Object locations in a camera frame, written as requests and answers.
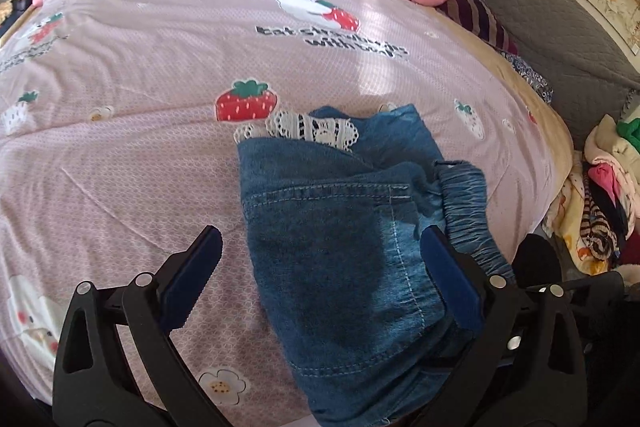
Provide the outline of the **pile of colourful clothes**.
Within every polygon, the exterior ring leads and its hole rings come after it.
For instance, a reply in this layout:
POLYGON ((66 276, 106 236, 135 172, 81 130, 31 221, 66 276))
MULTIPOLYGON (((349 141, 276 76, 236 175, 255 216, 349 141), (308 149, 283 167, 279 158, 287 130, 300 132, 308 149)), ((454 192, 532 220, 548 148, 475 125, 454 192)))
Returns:
POLYGON ((584 144, 542 221, 578 272, 639 271, 639 112, 604 115, 584 144))

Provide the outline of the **blue denim pants lace hem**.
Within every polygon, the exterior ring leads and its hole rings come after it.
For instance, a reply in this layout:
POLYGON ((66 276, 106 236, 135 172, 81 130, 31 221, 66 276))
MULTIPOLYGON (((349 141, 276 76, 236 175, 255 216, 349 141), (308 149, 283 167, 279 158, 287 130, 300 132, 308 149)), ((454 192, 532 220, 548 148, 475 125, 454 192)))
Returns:
POLYGON ((429 227, 510 279, 480 169, 448 161, 411 105, 277 112, 235 132, 260 301, 322 426, 383 426, 434 398, 471 340, 420 248, 429 227))

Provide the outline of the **purple striped pillow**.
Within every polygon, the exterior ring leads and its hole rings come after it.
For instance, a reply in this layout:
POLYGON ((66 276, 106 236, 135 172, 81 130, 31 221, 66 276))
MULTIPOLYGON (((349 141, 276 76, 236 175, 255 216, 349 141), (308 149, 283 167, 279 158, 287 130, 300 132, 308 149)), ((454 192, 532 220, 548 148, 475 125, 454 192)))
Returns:
POLYGON ((518 55, 515 41, 485 0, 447 0, 437 9, 484 43, 499 51, 518 55))

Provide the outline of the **blue floral pillow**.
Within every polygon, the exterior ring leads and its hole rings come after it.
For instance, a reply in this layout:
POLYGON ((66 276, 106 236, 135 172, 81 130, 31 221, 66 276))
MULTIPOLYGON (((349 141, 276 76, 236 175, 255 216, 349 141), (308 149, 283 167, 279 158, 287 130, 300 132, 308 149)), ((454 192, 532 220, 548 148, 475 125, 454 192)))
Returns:
POLYGON ((511 67, 518 73, 548 105, 552 103, 553 89, 543 75, 536 72, 524 58, 508 51, 500 50, 499 53, 510 63, 511 67))

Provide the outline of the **grey quilted headboard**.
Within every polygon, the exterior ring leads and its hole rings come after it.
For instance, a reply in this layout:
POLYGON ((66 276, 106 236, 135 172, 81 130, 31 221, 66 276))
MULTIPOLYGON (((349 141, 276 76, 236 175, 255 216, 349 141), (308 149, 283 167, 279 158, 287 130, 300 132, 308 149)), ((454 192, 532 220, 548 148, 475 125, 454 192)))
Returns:
POLYGON ((485 0, 518 52, 553 89, 552 107, 577 146, 604 115, 620 117, 639 72, 577 0, 485 0))

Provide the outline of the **pink strawberry print bedsheet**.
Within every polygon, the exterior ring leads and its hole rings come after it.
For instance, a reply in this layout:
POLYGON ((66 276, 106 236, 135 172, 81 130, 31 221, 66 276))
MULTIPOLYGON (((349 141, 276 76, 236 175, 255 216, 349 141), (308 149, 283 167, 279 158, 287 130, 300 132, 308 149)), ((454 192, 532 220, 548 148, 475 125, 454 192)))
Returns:
POLYGON ((549 164, 529 113, 407 0, 44 0, 1 51, 1 349, 52 398, 76 285, 129 282, 206 225, 220 265, 175 344, 230 421, 307 401, 259 303, 234 132, 276 110, 367 117, 413 105, 449 160, 484 172, 513 259, 549 164))

